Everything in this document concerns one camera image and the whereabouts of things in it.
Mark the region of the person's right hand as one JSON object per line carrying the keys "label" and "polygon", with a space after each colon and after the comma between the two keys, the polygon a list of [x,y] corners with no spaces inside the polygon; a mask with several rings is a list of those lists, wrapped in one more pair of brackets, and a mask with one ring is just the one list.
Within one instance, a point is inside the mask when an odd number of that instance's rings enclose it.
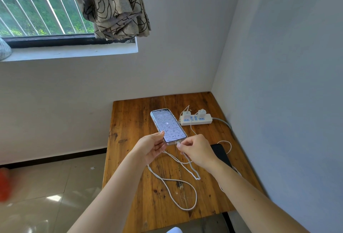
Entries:
{"label": "person's right hand", "polygon": [[189,152],[182,153],[187,155],[196,165],[209,173],[220,169],[221,161],[216,157],[208,140],[202,134],[188,137],[181,143],[189,146]]}

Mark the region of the person's left hand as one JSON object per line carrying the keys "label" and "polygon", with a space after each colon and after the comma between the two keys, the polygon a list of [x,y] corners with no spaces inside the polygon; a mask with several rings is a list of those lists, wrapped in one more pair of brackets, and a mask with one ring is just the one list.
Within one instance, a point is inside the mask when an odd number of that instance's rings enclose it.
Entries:
{"label": "person's left hand", "polygon": [[138,140],[130,152],[133,160],[139,166],[149,165],[157,156],[165,151],[167,144],[165,142],[153,142],[147,138],[147,135]]}

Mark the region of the smartphone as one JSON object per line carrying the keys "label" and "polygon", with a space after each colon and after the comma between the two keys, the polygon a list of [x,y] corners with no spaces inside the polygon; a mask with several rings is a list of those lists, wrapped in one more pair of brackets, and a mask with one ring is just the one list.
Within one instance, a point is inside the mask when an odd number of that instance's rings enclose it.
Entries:
{"label": "smartphone", "polygon": [[187,134],[169,109],[153,110],[150,112],[150,116],[157,130],[164,132],[165,144],[175,145],[187,138]]}

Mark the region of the person's left forearm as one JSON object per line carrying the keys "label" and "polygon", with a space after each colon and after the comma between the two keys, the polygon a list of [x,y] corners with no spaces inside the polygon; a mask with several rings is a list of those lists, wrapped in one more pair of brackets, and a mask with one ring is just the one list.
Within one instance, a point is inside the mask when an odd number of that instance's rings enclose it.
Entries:
{"label": "person's left forearm", "polygon": [[122,232],[146,165],[145,154],[132,150],[67,233]]}

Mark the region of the person's right forearm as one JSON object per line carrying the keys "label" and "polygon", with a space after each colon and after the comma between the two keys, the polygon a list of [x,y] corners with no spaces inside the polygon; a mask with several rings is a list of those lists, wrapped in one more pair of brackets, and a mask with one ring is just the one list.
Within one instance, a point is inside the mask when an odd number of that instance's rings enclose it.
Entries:
{"label": "person's right forearm", "polygon": [[251,233],[310,233],[217,157],[207,171],[217,180]]}

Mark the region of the white power strip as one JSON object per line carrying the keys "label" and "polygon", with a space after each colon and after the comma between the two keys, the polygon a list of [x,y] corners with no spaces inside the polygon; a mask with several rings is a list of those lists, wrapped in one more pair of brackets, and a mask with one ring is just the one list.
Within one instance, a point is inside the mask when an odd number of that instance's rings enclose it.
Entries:
{"label": "white power strip", "polygon": [[205,116],[202,118],[199,118],[198,115],[189,115],[189,116],[182,115],[179,123],[181,126],[196,126],[196,125],[211,124],[212,121],[213,119],[210,114],[205,114]]}

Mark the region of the black phone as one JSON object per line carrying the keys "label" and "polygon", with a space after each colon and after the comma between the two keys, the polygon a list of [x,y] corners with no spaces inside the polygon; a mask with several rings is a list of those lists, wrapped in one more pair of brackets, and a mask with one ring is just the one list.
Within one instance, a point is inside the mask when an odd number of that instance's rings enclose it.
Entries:
{"label": "black phone", "polygon": [[215,155],[217,156],[218,159],[220,159],[222,162],[224,162],[227,166],[232,167],[230,160],[225,152],[224,147],[220,144],[212,144],[211,148],[213,150],[213,152],[215,153]]}

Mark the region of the black baseboard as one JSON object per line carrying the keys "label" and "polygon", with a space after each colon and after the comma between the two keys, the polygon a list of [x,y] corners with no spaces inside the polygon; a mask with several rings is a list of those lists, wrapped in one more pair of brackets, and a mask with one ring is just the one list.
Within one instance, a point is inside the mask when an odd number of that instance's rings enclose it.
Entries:
{"label": "black baseboard", "polygon": [[66,161],[66,160],[71,160],[75,158],[89,157],[89,156],[104,154],[104,153],[107,153],[107,148],[99,148],[99,149],[88,150],[88,151],[83,151],[83,152],[76,152],[76,153],[58,155],[58,156],[53,156],[53,157],[45,157],[45,158],[39,158],[39,159],[34,159],[34,160],[3,164],[3,165],[0,165],[0,168],[6,168],[6,169],[11,170],[11,169],[16,169],[16,168],[21,168],[21,167],[28,167],[28,166],[41,165],[41,164],[46,164],[46,163]]}

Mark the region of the white window sill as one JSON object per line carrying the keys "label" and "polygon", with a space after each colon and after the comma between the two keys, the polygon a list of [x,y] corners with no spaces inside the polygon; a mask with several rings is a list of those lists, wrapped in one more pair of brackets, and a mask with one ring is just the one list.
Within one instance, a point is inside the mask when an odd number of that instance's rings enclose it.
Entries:
{"label": "white window sill", "polygon": [[137,43],[17,48],[12,49],[12,54],[0,62],[109,56],[138,53],[138,51]]}

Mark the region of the beige leaf-patterned curtain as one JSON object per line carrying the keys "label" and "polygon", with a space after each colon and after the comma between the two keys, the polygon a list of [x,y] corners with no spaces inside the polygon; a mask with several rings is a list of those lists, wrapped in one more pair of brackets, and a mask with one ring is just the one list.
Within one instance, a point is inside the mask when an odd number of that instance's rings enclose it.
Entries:
{"label": "beige leaf-patterned curtain", "polygon": [[151,27],[143,0],[76,0],[96,38],[127,40],[147,37]]}

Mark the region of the red blurred object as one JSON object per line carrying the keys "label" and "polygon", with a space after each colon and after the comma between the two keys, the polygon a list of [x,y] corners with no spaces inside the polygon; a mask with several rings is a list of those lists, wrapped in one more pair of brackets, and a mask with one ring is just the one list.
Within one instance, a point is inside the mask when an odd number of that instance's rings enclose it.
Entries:
{"label": "red blurred object", "polygon": [[0,202],[6,202],[12,193],[11,177],[9,169],[0,168]]}

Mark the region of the white window railing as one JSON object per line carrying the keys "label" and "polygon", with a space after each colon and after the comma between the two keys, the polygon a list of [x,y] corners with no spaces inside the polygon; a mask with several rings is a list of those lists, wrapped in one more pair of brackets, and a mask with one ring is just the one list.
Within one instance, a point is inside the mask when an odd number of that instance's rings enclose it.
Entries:
{"label": "white window railing", "polygon": [[92,34],[76,0],[0,0],[0,37]]}

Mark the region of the grey cloth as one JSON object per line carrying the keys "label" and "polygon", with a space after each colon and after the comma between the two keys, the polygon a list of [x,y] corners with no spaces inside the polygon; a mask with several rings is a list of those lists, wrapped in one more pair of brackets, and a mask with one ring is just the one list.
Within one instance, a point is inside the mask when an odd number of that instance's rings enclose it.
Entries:
{"label": "grey cloth", "polygon": [[10,57],[11,54],[11,47],[6,43],[6,41],[2,37],[0,37],[0,62]]}

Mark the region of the black window frame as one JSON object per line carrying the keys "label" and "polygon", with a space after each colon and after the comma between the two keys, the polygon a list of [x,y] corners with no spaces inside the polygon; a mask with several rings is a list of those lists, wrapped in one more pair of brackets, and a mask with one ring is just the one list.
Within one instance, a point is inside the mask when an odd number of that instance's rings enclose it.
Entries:
{"label": "black window frame", "polygon": [[136,43],[136,38],[106,40],[105,38],[96,38],[94,34],[3,37],[2,39],[12,49]]}

